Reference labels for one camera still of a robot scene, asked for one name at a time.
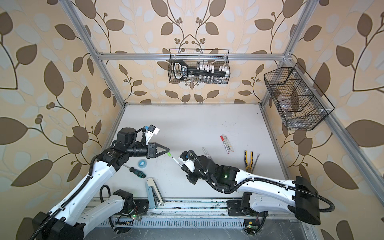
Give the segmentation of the yellow black pliers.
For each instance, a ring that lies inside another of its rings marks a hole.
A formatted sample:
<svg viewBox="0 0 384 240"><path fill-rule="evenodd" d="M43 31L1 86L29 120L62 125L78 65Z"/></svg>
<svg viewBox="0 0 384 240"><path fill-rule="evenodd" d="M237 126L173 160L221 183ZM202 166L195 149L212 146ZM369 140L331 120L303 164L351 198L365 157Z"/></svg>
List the yellow black pliers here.
<svg viewBox="0 0 384 240"><path fill-rule="evenodd" d="M247 150L244 151L244 162L246 166L246 172L251 173L253 171L254 165L254 153L252 151L250 153Z"/></svg>

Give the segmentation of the white marker green end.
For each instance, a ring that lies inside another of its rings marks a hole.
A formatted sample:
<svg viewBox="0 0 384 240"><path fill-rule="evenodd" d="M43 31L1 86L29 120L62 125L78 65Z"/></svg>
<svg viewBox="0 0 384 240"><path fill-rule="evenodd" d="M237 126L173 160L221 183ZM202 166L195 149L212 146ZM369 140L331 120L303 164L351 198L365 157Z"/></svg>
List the white marker green end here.
<svg viewBox="0 0 384 240"><path fill-rule="evenodd" d="M180 166L182 167L183 166L183 163L181 163L178 159L176 159L175 157L171 156L171 158Z"/></svg>

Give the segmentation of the white marker yellow end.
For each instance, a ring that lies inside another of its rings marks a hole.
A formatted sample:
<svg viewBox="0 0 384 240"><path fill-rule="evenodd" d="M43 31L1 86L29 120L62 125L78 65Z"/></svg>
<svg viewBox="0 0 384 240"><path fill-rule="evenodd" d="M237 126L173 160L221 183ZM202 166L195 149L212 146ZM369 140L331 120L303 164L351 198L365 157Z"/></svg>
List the white marker yellow end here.
<svg viewBox="0 0 384 240"><path fill-rule="evenodd" d="M205 147L202 147L202 150L205 154L205 156L208 158L208 159L212 159L212 157L210 156L209 152L207 151L207 149Z"/></svg>

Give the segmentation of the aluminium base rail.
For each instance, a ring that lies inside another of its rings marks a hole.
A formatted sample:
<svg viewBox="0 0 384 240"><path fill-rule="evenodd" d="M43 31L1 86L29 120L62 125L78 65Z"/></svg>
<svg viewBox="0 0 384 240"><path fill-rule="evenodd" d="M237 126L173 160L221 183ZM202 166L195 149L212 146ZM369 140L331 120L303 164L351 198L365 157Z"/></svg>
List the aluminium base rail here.
<svg viewBox="0 0 384 240"><path fill-rule="evenodd" d="M162 206L149 208L145 198L134 200L136 208L129 216L115 214L99 225L118 228L173 229L244 229L258 225L263 214L246 215L240 210L241 199L166 198Z"/></svg>

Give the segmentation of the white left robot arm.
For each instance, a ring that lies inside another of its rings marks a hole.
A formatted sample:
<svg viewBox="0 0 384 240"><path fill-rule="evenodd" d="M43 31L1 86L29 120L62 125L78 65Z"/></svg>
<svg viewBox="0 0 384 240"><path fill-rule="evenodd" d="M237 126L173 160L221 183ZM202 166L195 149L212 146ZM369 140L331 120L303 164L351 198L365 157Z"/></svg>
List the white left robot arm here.
<svg viewBox="0 0 384 240"><path fill-rule="evenodd" d="M62 201L49 212L38 213L32 221L31 240L82 240L90 231L115 214L135 217L138 207L133 194L117 190L92 210L85 212L96 193L101 194L106 182L131 157L155 159L168 153L169 148L151 143L159 128L150 125L139 130L123 128L112 145L93 157L88 174Z"/></svg>

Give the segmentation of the black socket holder tool set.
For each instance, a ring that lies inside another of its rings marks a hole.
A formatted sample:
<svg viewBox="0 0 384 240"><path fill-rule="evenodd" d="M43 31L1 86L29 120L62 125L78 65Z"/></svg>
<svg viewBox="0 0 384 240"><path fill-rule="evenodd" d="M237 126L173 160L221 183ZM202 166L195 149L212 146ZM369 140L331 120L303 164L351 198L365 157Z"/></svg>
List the black socket holder tool set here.
<svg viewBox="0 0 384 240"><path fill-rule="evenodd" d="M176 60L169 71L176 80L195 82L227 81L231 75L230 69L225 65L217 68L200 61L187 64L183 60Z"/></svg>

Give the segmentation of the blue white stapler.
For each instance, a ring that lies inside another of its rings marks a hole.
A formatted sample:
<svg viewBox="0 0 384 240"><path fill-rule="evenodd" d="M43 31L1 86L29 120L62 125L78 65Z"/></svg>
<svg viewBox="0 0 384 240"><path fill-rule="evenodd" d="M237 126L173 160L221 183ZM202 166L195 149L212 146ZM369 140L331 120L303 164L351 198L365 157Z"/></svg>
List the blue white stapler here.
<svg viewBox="0 0 384 240"><path fill-rule="evenodd" d="M164 199L153 178L148 178L146 180L146 191L148 195L149 209L162 207L165 204Z"/></svg>

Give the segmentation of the aluminium frame corner post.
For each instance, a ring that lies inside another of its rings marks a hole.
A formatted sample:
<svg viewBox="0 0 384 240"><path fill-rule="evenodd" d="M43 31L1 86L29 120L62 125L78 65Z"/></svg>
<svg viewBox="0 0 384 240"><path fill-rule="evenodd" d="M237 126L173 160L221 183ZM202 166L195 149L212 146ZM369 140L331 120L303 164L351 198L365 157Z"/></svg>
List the aluminium frame corner post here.
<svg viewBox="0 0 384 240"><path fill-rule="evenodd" d="M115 84L111 74L109 73L106 65L103 63L103 61L98 57L98 51L95 47L95 45L92 42L91 37L88 35L88 32L83 25L80 17L77 15L76 10L74 8L74 5L71 1L67 0L60 0L59 3L61 4L63 10L67 14L68 18L74 25L77 33L79 34L80 38L82 39L87 51L89 52L91 58L95 62L95 65L97 68L100 70L102 76L104 77L104 80L107 84L107 86L111 89L111 92L114 94L114 96L117 99L117 103L124 108L126 103L117 87Z"/></svg>

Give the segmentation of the blue tape roll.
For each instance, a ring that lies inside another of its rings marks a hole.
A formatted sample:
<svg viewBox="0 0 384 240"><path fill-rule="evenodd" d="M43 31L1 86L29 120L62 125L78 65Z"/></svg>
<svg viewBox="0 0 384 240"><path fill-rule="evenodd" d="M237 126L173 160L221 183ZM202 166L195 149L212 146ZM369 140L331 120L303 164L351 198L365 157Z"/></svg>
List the blue tape roll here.
<svg viewBox="0 0 384 240"><path fill-rule="evenodd" d="M141 169L144 169L147 166L147 161L144 159L141 159L138 161L138 167Z"/></svg>

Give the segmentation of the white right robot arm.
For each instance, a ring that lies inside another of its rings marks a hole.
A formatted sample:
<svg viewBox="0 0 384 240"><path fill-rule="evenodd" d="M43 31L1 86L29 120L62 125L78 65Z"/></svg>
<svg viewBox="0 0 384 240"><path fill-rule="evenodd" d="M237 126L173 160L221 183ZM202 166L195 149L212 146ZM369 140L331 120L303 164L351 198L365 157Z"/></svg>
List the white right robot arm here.
<svg viewBox="0 0 384 240"><path fill-rule="evenodd" d="M332 201L319 195L309 181L300 176L295 180L265 178L235 167L220 166L206 156L197 156L192 150L184 151L175 161L193 185L203 180L221 194L241 192L245 215L285 212L304 223L318 226L321 213L335 210Z"/></svg>

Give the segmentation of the green black screwdriver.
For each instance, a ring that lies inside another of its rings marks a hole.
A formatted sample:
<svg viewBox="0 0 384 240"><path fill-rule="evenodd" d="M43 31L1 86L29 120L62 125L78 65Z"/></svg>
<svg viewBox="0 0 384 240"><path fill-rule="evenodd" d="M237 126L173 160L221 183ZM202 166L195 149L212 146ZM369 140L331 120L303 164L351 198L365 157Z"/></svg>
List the green black screwdriver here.
<svg viewBox="0 0 384 240"><path fill-rule="evenodd" d="M136 175L137 177L141 178L141 179L145 179L146 178L146 174L140 170L137 170L133 167L129 168L130 172L133 173L134 175Z"/></svg>

